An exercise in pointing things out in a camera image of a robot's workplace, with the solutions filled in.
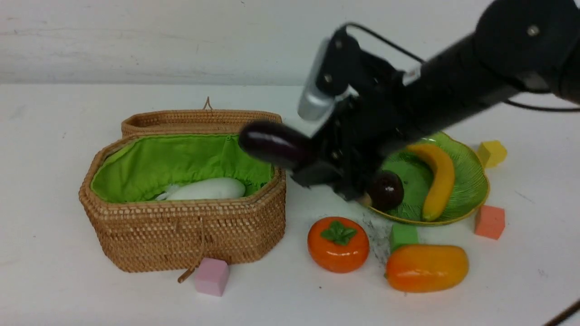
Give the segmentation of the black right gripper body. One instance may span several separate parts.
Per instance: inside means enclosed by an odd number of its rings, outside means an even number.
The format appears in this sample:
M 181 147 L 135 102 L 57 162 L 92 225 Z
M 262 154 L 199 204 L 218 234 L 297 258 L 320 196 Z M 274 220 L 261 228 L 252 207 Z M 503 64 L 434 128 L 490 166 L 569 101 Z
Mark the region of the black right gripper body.
M 316 159 L 292 170 L 300 186 L 329 186 L 346 201 L 358 200 L 385 159 L 381 147 L 397 115 L 389 99 L 397 70 L 385 59 L 361 49 L 360 76 L 346 97 L 321 120 L 310 137 Z

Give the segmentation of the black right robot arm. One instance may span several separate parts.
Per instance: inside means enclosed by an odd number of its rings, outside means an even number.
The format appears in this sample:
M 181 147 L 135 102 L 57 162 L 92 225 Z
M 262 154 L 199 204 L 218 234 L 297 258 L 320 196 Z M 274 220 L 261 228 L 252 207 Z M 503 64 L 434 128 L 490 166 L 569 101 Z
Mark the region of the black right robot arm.
M 284 168 L 301 186 L 359 198 L 391 153 L 519 93 L 579 101 L 579 8 L 573 0 L 495 0 L 476 28 L 404 72 L 363 50 L 345 23 L 324 40 L 299 114 L 317 120 Z

